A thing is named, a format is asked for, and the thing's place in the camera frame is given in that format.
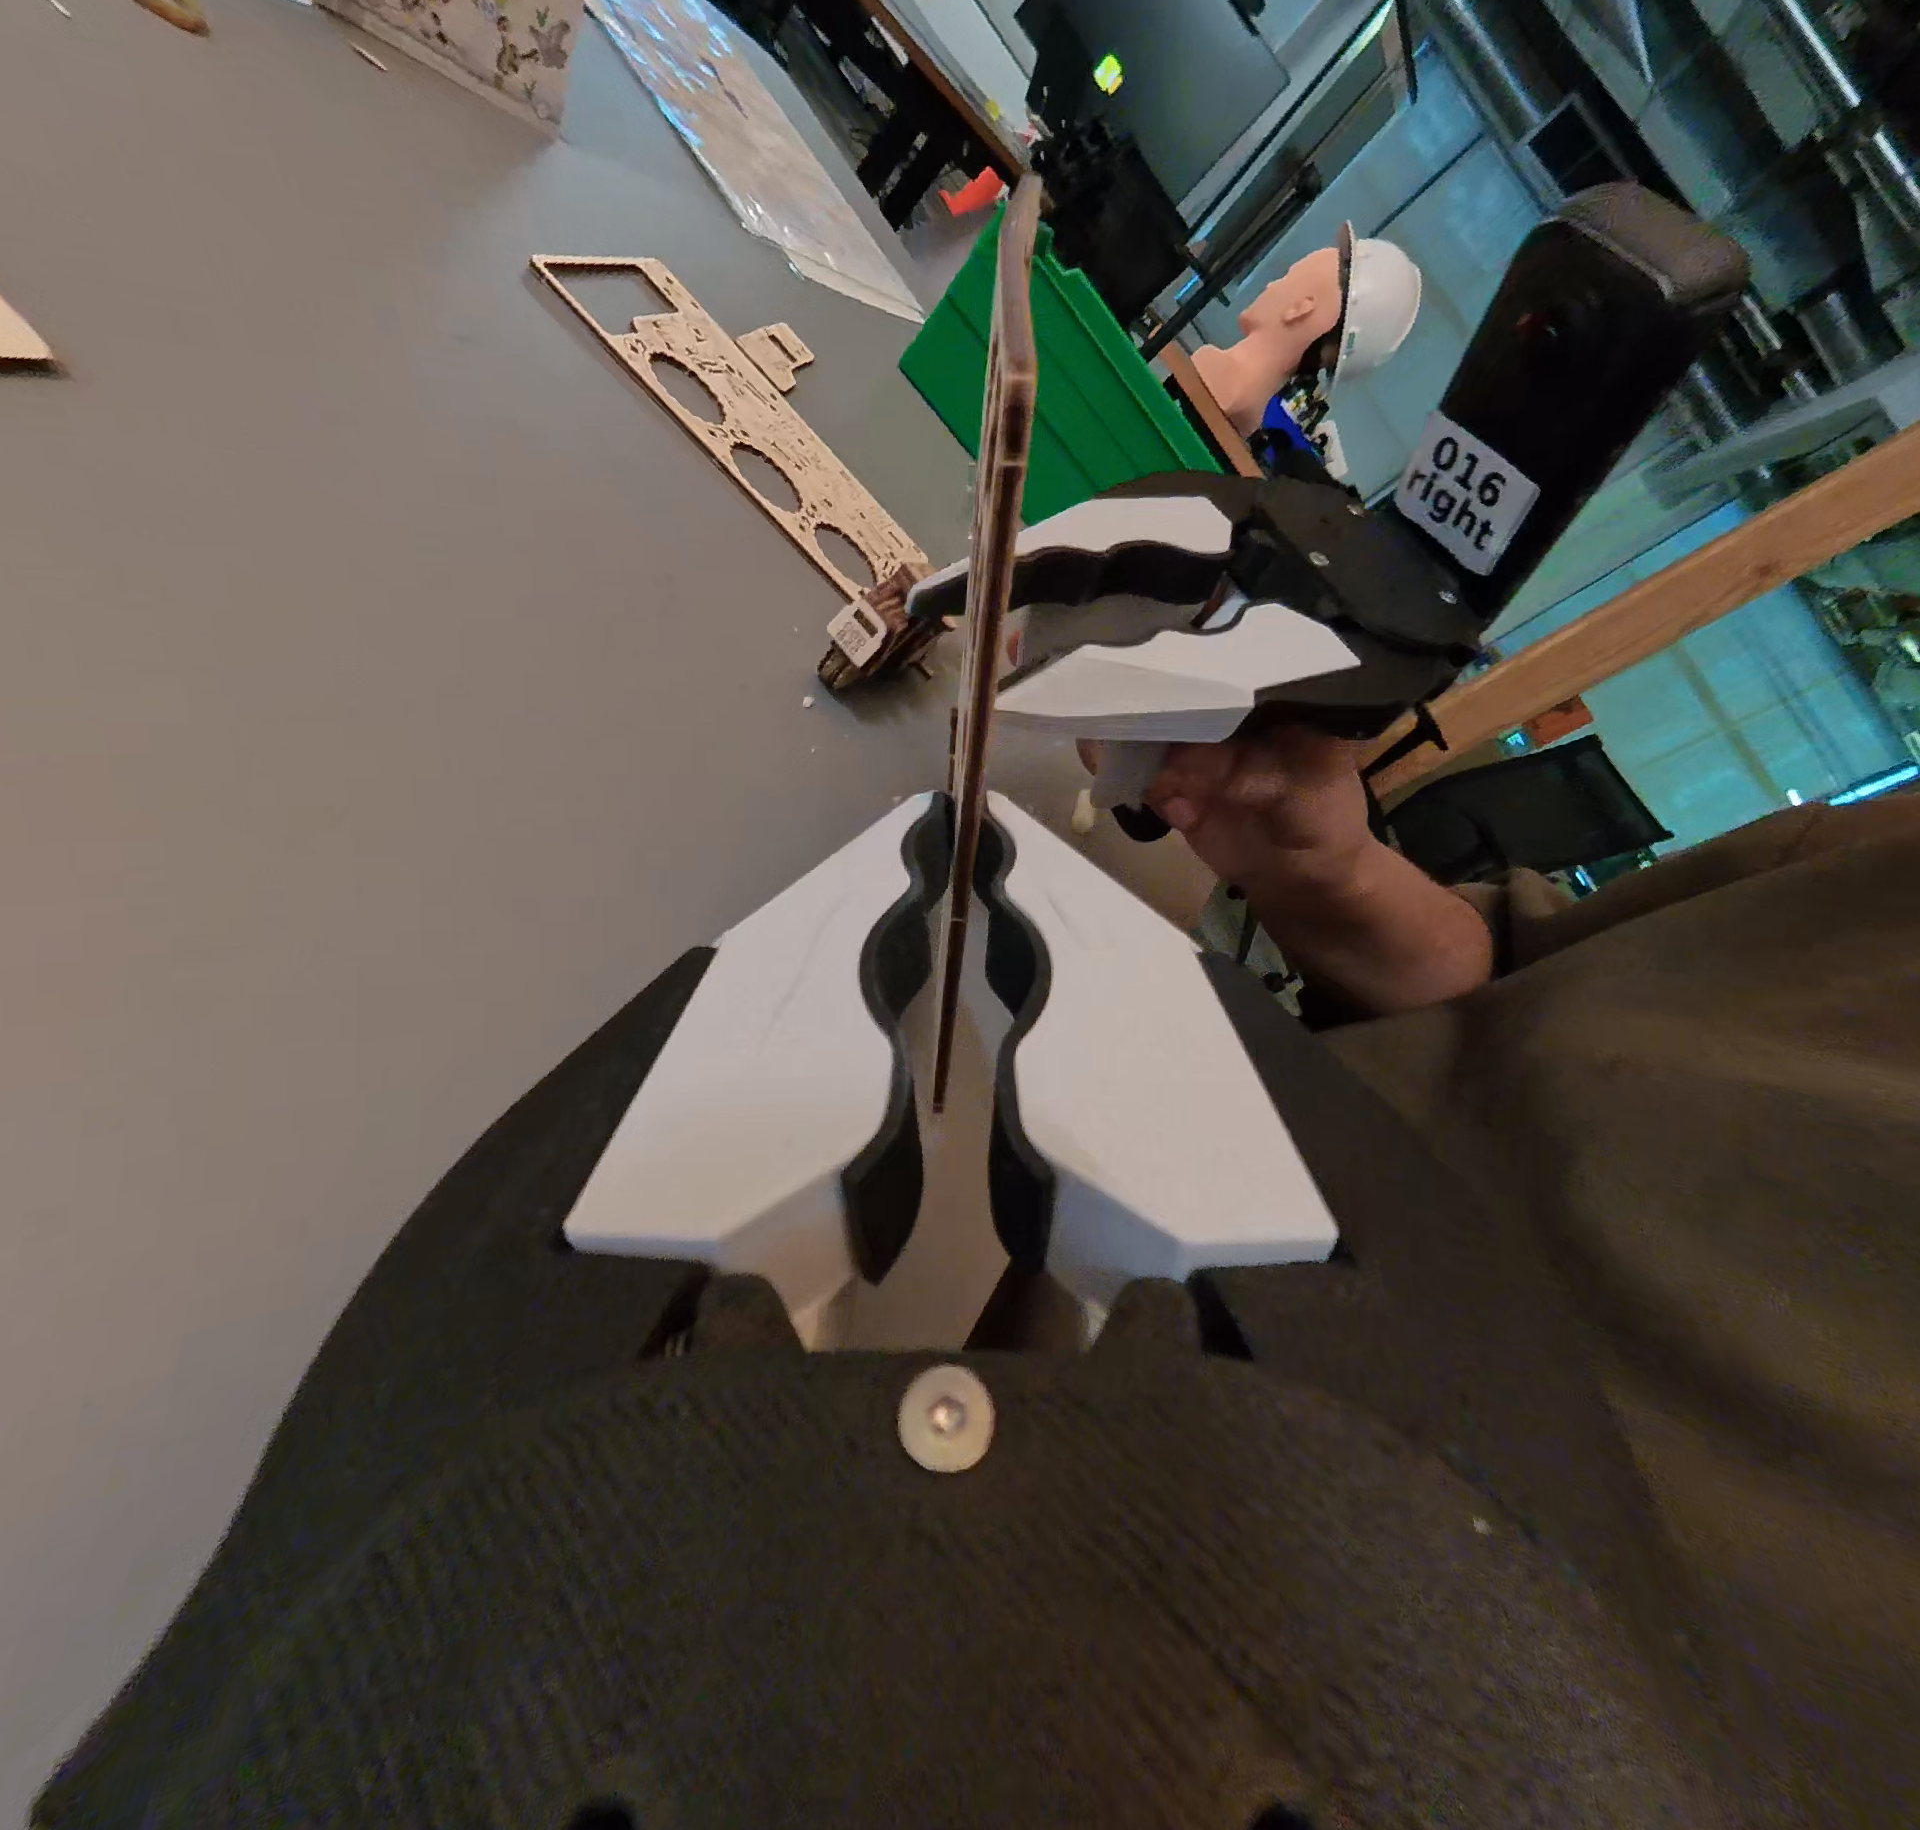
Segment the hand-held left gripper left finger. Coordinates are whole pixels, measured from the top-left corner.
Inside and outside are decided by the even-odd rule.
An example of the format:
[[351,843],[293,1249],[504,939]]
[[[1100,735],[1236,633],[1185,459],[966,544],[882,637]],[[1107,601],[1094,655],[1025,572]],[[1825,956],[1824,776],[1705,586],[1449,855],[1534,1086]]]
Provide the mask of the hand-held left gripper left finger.
[[722,932],[563,1241],[759,1278],[803,1349],[837,1346],[921,1206],[906,1015],[938,904],[932,791]]

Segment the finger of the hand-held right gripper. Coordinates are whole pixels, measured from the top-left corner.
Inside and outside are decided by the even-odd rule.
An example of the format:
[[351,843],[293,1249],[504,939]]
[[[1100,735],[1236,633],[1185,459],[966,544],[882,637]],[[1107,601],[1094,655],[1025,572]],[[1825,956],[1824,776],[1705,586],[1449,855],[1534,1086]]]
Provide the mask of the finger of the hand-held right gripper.
[[994,533],[987,556],[936,570],[910,623],[968,618],[1005,577],[1005,609],[1043,626],[1198,626],[1230,577],[1232,521],[1205,496],[1110,496]]
[[1194,606],[1142,599],[1030,603],[997,713],[1034,731],[1116,742],[1214,742],[1266,692],[1344,675],[1359,655],[1326,623],[1274,601]]

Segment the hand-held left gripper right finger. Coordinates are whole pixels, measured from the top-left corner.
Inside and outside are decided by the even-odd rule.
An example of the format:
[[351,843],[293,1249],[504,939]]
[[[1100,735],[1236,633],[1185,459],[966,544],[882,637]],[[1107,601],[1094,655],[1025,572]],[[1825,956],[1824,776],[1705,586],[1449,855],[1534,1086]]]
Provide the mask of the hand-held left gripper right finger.
[[1334,1216],[1218,968],[1008,795],[983,819],[1000,1346],[1088,1342],[1134,1282],[1319,1267]]

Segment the wooden sheet with gear wheels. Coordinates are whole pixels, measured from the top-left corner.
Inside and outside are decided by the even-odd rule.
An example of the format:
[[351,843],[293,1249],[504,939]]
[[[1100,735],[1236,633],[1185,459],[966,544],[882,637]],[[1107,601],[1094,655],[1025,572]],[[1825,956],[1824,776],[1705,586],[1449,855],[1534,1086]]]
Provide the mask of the wooden sheet with gear wheels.
[[930,1070],[934,1117],[948,1101],[973,909],[973,869],[987,814],[989,725],[1037,411],[1039,351],[1030,311],[1030,267],[1041,210],[1041,181],[1023,177],[1005,206],[997,243],[987,377],[975,464],[973,551],[965,595],[966,646],[948,774],[951,827],[934,997]]

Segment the brown wooden model vehicle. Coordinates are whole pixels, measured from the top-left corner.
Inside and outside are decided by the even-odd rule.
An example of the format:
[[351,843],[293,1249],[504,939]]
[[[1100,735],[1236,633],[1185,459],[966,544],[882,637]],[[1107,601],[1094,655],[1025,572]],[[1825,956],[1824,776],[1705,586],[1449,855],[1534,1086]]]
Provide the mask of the brown wooden model vehicle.
[[827,646],[817,667],[818,684],[846,692],[905,670],[930,675],[927,651],[950,627],[948,618],[909,612],[915,572],[900,569],[854,594],[827,623]]

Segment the person's right forearm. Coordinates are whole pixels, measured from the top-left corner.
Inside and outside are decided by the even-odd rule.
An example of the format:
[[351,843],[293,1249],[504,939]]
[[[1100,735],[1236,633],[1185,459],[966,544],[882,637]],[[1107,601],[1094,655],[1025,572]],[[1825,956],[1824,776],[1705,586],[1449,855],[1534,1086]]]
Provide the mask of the person's right forearm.
[[1453,1004],[1495,978],[1483,912],[1391,849],[1371,847],[1311,887],[1270,932],[1315,999],[1350,1021]]

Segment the grey desk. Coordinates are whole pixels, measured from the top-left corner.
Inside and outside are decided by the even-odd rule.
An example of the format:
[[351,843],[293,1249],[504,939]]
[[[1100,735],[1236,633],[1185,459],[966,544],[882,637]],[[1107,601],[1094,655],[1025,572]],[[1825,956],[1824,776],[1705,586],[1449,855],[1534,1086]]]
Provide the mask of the grey desk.
[[741,232],[597,27],[558,132],[292,0],[4,0],[4,1825],[353,1286],[693,940],[930,781],[829,601],[529,272],[794,325],[921,547],[898,319]]

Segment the person's right hand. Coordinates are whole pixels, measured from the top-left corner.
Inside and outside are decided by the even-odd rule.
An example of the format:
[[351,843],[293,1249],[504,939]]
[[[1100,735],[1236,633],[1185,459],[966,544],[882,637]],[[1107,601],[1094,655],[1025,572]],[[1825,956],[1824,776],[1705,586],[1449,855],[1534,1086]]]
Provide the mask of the person's right hand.
[[1378,841],[1357,742],[1283,725],[1166,757],[1147,806],[1293,961],[1362,942]]

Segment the green plastic bin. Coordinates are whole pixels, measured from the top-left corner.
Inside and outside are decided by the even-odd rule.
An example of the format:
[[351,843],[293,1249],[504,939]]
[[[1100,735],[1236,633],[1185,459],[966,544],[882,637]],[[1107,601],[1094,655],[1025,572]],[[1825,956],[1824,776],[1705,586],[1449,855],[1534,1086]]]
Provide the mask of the green plastic bin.
[[[903,377],[975,454],[985,406],[1002,206],[924,327],[900,355]],[[1213,473],[1209,439],[1140,357],[1093,284],[1061,264],[1041,227],[1029,276],[1037,339],[1037,411],[1020,518],[1041,522],[1151,473]]]

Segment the white hard hat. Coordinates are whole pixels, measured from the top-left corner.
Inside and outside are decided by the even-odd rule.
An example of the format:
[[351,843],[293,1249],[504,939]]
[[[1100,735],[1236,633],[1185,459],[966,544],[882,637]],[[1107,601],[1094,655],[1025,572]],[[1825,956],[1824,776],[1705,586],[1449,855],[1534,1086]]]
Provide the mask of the white hard hat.
[[1326,336],[1326,387],[1368,377],[1397,354],[1418,318],[1422,272],[1397,245],[1337,232],[1339,311]]

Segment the mannequin head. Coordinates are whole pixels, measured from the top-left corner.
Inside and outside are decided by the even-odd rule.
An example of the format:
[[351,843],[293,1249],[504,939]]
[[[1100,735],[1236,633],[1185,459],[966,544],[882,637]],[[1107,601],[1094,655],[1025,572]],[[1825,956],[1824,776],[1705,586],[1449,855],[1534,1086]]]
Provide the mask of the mannequin head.
[[1245,306],[1232,346],[1192,354],[1195,376],[1236,435],[1253,435],[1266,406],[1334,336],[1346,306],[1344,276],[1339,247],[1309,252]]

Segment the wooden beam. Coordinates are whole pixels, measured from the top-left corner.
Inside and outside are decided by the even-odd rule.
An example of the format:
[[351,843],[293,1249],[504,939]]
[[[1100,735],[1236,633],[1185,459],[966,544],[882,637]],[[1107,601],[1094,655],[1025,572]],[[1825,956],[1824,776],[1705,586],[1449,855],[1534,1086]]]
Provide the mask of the wooden beam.
[[1917,429],[1888,438],[1678,564],[1401,717],[1368,766],[1379,802],[1827,566],[1917,513]]

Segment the wooden sheet with round holes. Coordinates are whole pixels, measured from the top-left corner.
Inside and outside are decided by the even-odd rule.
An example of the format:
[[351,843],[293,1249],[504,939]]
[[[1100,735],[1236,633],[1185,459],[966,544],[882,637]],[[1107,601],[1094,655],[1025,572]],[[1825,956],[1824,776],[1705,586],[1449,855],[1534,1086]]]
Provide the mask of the wooden sheet with round holes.
[[[917,580],[930,572],[915,540],[660,260],[532,256],[527,265],[836,594],[850,601],[900,569]],[[581,279],[606,276],[658,305],[606,325],[578,292]]]

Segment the black chair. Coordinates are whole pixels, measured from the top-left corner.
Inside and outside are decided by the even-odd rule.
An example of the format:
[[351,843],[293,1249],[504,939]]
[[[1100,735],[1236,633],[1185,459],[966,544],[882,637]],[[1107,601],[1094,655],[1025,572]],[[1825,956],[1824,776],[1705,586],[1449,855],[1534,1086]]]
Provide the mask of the black chair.
[[1595,732],[1435,774],[1384,810],[1397,850],[1435,882],[1555,876],[1670,843]]

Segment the black monitor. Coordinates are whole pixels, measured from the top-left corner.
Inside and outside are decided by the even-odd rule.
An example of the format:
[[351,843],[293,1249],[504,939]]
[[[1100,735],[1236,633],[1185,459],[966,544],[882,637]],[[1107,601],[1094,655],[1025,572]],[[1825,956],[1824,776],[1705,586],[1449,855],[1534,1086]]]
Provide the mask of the black monitor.
[[1070,31],[1086,68],[1070,106],[1106,121],[1183,203],[1289,89],[1274,47],[1232,0],[1020,0],[1037,60]]

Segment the wooden-edged workbench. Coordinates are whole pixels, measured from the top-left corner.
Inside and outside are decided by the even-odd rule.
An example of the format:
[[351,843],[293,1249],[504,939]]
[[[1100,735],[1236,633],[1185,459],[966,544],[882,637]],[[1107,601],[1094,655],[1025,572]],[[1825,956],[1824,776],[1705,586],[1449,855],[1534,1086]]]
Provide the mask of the wooden-edged workbench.
[[987,166],[1008,185],[1026,174],[1026,108],[1020,64],[975,0],[857,0],[900,45],[924,83],[978,144],[968,171]]

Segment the printed instruction leaflet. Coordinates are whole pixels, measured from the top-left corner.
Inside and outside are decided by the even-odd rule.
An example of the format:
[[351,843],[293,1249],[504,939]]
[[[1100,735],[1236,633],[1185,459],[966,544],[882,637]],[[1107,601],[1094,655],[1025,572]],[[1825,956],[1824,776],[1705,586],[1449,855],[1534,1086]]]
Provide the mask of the printed instruction leaflet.
[[924,306],[707,0],[585,0],[744,232],[913,327]]

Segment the silver ventilation duct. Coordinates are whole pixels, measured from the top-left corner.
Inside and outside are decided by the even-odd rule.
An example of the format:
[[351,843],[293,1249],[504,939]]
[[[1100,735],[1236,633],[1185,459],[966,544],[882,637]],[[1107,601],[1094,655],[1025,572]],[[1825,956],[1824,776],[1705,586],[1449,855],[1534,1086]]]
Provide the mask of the silver ventilation duct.
[[1635,122],[1548,0],[1410,0],[1410,7],[1418,33],[1449,59],[1530,181],[1571,194],[1623,177],[1674,194]]

